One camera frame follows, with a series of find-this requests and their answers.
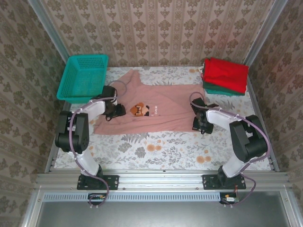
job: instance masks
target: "table surface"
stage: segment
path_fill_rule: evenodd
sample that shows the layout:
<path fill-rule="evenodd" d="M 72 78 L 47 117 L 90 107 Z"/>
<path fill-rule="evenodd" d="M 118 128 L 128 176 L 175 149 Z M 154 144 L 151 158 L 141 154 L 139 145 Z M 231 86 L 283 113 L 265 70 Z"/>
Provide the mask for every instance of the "table surface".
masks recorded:
<path fill-rule="evenodd" d="M 131 68 L 109 68 L 106 83 L 119 79 Z M 136 67 L 142 83 L 147 85 L 201 84 L 197 67 Z M 254 114 L 249 92 L 245 96 L 210 95 L 208 104 L 242 116 Z M 72 105 L 76 110 L 82 105 Z M 104 169 L 186 169 L 217 170 L 232 155 L 232 141 L 228 131 L 215 126 L 211 135 L 199 132 L 162 131 L 143 134 L 96 135 L 89 124 L 89 150 Z M 74 160 L 61 149 L 55 168 L 77 168 Z M 270 170 L 268 159 L 252 164 L 248 170 Z"/>

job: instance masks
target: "plastic basket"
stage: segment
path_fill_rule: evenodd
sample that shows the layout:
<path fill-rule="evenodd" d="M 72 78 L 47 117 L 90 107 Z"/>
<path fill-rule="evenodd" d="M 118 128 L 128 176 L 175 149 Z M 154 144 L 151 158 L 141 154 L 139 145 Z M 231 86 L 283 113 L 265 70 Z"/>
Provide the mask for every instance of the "plastic basket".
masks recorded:
<path fill-rule="evenodd" d="M 102 93 L 108 56 L 105 54 L 69 57 L 57 92 L 57 98 L 69 103 L 87 103 Z"/>

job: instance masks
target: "stack of folded cloths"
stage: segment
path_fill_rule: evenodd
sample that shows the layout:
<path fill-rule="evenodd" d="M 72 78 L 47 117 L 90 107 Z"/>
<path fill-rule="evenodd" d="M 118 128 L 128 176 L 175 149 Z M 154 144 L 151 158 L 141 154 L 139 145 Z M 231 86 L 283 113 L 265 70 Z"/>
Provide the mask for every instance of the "stack of folded cloths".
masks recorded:
<path fill-rule="evenodd" d="M 248 66 L 216 58 L 205 59 L 203 87 L 209 94 L 243 96 L 246 91 Z"/>

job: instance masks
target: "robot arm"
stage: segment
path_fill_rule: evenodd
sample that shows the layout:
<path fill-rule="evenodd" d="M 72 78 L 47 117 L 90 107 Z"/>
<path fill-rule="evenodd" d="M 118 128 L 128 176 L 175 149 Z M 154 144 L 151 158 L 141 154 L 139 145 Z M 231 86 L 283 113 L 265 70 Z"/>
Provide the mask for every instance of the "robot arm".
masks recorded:
<path fill-rule="evenodd" d="M 238 176 L 254 159 L 266 153 L 267 144 L 265 139 L 254 127 L 241 119 L 221 112 L 217 105 L 212 104 L 207 106 L 201 98 L 193 100 L 193 103 L 211 108 L 210 110 L 201 109 L 191 105 L 196 114 L 193 130 L 201 131 L 202 134 L 211 134 L 215 124 L 226 129 L 231 134 L 234 153 L 231 158 L 219 168 L 218 173 L 218 180 L 220 181 L 221 187 L 228 187 L 228 184 L 233 184 L 232 179 L 228 178 Z M 245 119 L 264 131 L 257 116 L 251 115 Z"/>
<path fill-rule="evenodd" d="M 94 176 L 102 173 L 102 169 L 94 160 L 90 152 L 86 150 L 89 145 L 89 122 L 101 114 L 106 116 L 107 121 L 110 121 L 112 118 L 125 115 L 126 112 L 124 106 L 118 104 L 116 99 L 96 102 L 93 102 L 93 100 L 116 96 L 117 93 L 115 88 L 104 86 L 102 94 L 92 98 L 89 101 L 89 105 L 84 105 L 80 112 L 76 114 L 73 121 L 72 144 L 77 154 L 77 161 L 86 171 Z M 71 111 L 62 111 L 59 114 L 55 144 L 64 152 L 67 152 L 74 157 L 74 154 L 71 152 L 69 141 L 70 120 L 72 114 L 73 112 Z M 87 175 L 83 170 L 81 170 L 81 173 L 83 175 Z"/>

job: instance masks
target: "black mounting bracket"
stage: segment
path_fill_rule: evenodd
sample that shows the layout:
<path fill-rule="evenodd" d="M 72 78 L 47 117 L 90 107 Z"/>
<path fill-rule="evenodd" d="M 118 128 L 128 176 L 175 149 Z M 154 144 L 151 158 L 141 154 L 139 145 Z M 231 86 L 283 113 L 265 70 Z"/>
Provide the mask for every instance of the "black mounting bracket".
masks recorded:
<path fill-rule="evenodd" d="M 235 185 L 238 189 L 246 189 L 245 179 L 241 175 L 237 175 L 233 178 L 228 178 L 228 183 L 222 185 L 219 181 L 217 174 L 202 175 L 204 190 L 218 190 L 227 189 L 234 190 Z"/>
<path fill-rule="evenodd" d="M 108 184 L 110 190 L 118 190 L 119 175 L 103 175 L 103 170 L 99 165 L 97 177 L 102 178 Z M 78 178 L 78 190 L 106 190 L 106 186 L 99 179 L 81 174 Z"/>

